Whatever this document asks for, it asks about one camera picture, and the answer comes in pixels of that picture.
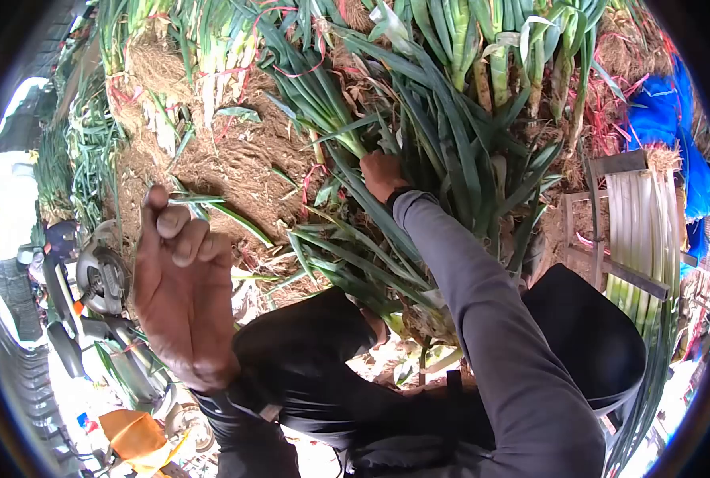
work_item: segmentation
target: person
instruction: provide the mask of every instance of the person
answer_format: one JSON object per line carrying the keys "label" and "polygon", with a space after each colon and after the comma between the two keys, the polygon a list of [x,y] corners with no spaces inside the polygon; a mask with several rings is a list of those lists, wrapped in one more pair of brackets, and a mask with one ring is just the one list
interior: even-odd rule
{"label": "person", "polygon": [[62,261],[76,255],[76,232],[79,224],[74,220],[63,220],[44,229],[47,243],[44,253]]}
{"label": "person", "polygon": [[401,178],[397,158],[372,153],[360,167],[432,272],[477,388],[449,374],[447,387],[404,396],[360,378],[345,361],[386,330],[338,288],[236,332],[229,239],[154,186],[135,307],[152,348],[210,420],[218,476],[299,476],[278,423],[334,447],[346,476],[600,476],[598,420],[517,284],[435,197]]}

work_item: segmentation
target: scooter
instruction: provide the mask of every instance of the scooter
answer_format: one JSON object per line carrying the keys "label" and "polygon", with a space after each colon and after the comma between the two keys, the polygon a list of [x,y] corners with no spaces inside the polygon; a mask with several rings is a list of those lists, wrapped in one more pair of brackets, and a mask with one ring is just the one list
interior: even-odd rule
{"label": "scooter", "polygon": [[[100,224],[82,247],[76,260],[74,298],[65,264],[49,254],[44,258],[44,279],[57,319],[47,325],[47,336],[68,375],[86,376],[82,351],[89,347],[109,349],[104,365],[109,383],[119,387],[126,406],[148,411],[153,418],[166,418],[176,402],[177,388],[148,345],[140,340],[134,323],[121,316],[122,303],[129,297],[130,273],[121,257],[100,241],[112,236],[115,220]],[[84,306],[90,317],[82,315]]]}

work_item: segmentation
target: black pants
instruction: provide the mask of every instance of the black pants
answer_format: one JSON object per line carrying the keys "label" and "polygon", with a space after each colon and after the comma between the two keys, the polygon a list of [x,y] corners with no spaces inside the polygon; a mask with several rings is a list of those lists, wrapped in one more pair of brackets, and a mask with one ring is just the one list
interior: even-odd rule
{"label": "black pants", "polygon": [[345,364],[376,340],[358,307],[331,288],[258,317],[235,335],[233,349],[282,402],[281,424],[339,450],[406,435],[494,448],[477,390],[405,397]]}

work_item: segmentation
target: green onion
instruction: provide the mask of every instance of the green onion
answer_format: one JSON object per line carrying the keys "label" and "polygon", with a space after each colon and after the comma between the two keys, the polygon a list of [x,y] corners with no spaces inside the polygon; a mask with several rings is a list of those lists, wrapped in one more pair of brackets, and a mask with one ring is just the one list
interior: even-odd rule
{"label": "green onion", "polygon": [[610,257],[667,284],[672,292],[667,301],[661,302],[608,275],[605,293],[634,321],[647,345],[648,357],[630,416],[616,435],[608,457],[606,470],[620,473],[653,424],[675,347],[679,217],[671,168],[659,170],[651,165],[647,171],[609,175],[606,181],[610,197]]}

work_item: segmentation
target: white onion stalk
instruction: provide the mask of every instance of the white onion stalk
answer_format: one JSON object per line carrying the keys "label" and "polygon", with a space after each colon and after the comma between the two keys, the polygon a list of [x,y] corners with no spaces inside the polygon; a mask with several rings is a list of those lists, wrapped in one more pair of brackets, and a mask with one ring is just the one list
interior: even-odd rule
{"label": "white onion stalk", "polygon": [[672,299],[661,304],[641,289],[608,276],[606,296],[626,313],[637,330],[654,342],[663,307],[672,307],[679,287],[679,237],[673,170],[613,174],[610,196],[610,257],[670,287]]}

